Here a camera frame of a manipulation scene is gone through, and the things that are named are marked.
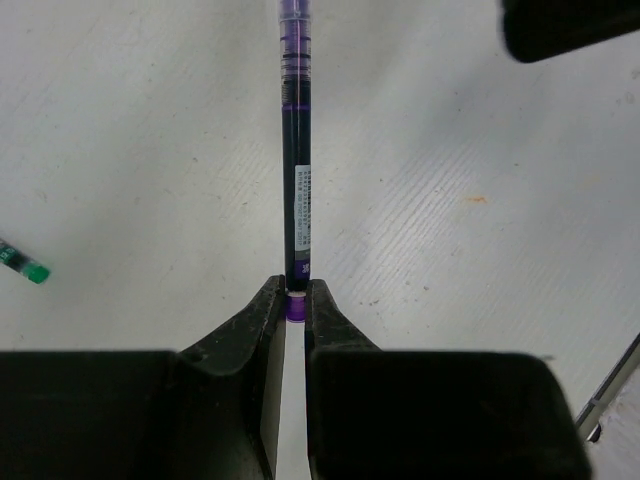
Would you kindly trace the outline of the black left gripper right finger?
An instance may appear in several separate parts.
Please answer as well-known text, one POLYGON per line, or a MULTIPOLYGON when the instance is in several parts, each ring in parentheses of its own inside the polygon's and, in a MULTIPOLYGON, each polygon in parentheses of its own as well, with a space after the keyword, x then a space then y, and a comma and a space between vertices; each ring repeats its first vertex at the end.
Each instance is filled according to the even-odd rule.
POLYGON ((384 350, 322 280, 305 301, 307 455, 315 479, 589 479, 564 392, 542 359, 384 350))

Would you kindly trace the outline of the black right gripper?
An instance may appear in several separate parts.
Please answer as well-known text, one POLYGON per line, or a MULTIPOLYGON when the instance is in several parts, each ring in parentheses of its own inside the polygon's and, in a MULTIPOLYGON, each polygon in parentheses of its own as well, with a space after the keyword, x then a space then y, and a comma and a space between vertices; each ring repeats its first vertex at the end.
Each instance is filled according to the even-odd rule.
POLYGON ((509 55, 531 64, 637 32, 637 0, 512 0, 500 3, 509 55))

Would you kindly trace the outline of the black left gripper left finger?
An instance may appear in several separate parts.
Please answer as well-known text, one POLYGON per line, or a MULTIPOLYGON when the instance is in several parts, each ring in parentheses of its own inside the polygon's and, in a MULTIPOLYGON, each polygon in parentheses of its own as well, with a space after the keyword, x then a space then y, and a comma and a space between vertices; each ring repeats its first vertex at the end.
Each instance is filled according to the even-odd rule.
POLYGON ((181 351, 6 351, 5 479, 271 479, 284 280, 181 351))

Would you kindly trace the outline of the purple gel pen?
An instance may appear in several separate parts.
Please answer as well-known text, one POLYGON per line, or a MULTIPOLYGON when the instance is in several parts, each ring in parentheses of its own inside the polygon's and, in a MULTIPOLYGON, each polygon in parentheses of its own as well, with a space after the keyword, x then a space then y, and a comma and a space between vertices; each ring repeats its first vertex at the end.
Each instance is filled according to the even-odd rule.
POLYGON ((306 319, 311 274, 310 3, 279 3, 286 319, 306 319))

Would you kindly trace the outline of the green gel pen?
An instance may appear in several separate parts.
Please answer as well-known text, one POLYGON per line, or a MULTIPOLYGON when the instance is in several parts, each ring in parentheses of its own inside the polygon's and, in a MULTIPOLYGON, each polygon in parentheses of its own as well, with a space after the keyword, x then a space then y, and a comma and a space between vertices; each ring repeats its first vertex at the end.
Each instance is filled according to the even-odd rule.
POLYGON ((0 241, 0 258, 2 265, 36 285, 44 283, 49 278, 50 270, 47 267, 22 253, 5 240, 0 241))

